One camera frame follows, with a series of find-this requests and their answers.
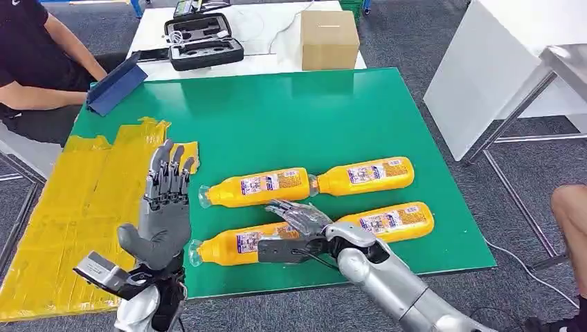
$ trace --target yellow tape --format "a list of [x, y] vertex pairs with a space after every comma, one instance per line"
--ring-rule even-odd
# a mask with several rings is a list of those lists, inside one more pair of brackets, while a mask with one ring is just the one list
[[[69, 138], [0, 288], [0, 321], [118, 305], [118, 298], [88, 285], [72, 269], [91, 250], [125, 269], [134, 263], [118, 246], [116, 228], [138, 223], [150, 158], [169, 127], [141, 120], [121, 126], [112, 146], [102, 136]], [[197, 143], [185, 147], [183, 160], [197, 157]]]

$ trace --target robotic finger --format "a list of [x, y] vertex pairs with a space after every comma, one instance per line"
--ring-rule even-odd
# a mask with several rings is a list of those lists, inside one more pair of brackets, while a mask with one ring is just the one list
[[175, 150], [171, 162], [169, 163], [169, 198], [173, 203], [177, 203], [179, 201], [179, 190], [181, 188], [179, 162], [184, 151], [185, 148], [183, 145], [179, 145]]

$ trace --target plastic bottle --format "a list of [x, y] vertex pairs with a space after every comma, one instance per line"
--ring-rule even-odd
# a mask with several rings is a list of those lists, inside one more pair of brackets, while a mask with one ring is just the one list
[[271, 199], [297, 201], [318, 193], [317, 180], [305, 168], [288, 168], [248, 176], [227, 178], [218, 185], [199, 190], [200, 205], [228, 208], [268, 203]]
[[299, 234], [286, 222], [225, 230], [210, 240], [198, 243], [195, 248], [190, 248], [190, 260], [195, 266], [200, 261], [224, 266], [257, 263], [257, 243], [261, 237], [273, 236], [295, 239]]
[[[385, 242], [423, 237], [434, 228], [428, 206], [421, 202], [384, 207], [351, 214], [337, 222], [347, 221], [374, 233]], [[272, 223], [239, 230], [227, 230], [213, 239], [194, 241], [190, 260], [194, 266], [213, 262], [223, 266], [257, 263], [257, 243], [261, 237], [295, 239], [299, 234], [287, 223]]]
[[410, 160], [393, 157], [331, 168], [318, 176], [318, 191], [343, 196], [403, 188], [413, 181]]
[[361, 226], [385, 242], [416, 239], [432, 232], [434, 217], [428, 206], [413, 202], [377, 210], [351, 214], [340, 218]]

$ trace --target green table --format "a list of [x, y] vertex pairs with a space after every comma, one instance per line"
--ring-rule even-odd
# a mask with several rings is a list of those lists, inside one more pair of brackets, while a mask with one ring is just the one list
[[[201, 167], [191, 178], [192, 238], [280, 221], [262, 206], [201, 208], [200, 185], [286, 167], [322, 174], [337, 165], [407, 156], [414, 183], [402, 190], [311, 201], [333, 219], [410, 201], [425, 202], [435, 228], [392, 249], [416, 273], [448, 273], [495, 266], [463, 197], [395, 68], [321, 71], [146, 82], [107, 117], [82, 112], [73, 133], [102, 134], [143, 116], [171, 122], [168, 137], [200, 144]], [[186, 258], [190, 297], [284, 291], [345, 282], [318, 262], [193, 268]]]

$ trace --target cardboard box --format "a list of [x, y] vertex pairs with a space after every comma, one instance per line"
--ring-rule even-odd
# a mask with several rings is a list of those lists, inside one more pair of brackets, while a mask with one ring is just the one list
[[352, 12], [302, 12], [302, 69], [353, 69], [359, 54], [359, 34]]

